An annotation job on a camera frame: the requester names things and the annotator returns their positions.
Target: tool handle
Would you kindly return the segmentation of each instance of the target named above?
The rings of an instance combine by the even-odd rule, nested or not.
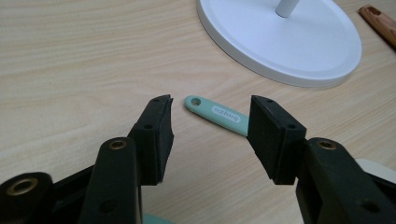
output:
[[[184,105],[194,114],[235,133],[248,136],[248,116],[200,96],[188,96]]]
[[[396,21],[370,5],[361,7],[359,14],[361,14],[373,29],[396,48]]]

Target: wooden handle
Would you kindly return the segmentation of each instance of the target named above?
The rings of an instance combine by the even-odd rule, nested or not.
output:
[[[396,22],[391,17],[370,5],[361,7],[359,14],[373,29],[396,48]]]

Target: white round base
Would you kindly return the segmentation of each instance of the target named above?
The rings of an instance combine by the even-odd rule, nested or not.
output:
[[[343,81],[361,59],[361,40],[331,0],[301,0],[288,18],[279,0],[197,0],[212,39],[250,70],[301,87]]]

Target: light wood surface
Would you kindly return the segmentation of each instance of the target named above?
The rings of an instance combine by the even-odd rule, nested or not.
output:
[[[143,187],[145,213],[176,223],[302,223],[295,186],[275,186],[248,141],[190,113],[195,94],[248,115],[250,96],[284,106],[307,138],[343,144],[396,170],[396,53],[357,10],[396,18],[394,0],[335,0],[363,54],[341,85],[298,88],[257,75],[201,25],[195,0],[0,1],[0,181],[59,181],[126,135],[148,101],[171,94],[175,143],[164,181]]]

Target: wooden table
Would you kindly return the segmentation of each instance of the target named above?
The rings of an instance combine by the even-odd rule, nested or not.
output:
[[[175,142],[165,178],[143,187],[145,213],[176,223],[302,223],[295,186],[275,186],[248,141],[190,113],[195,94],[248,115],[252,94],[284,106],[307,138],[396,169],[396,54],[362,19],[396,18],[393,0],[335,0],[357,27],[361,62],[331,88],[257,75],[224,53],[194,0],[0,2],[0,178],[59,181],[126,135],[148,101],[171,94]]]

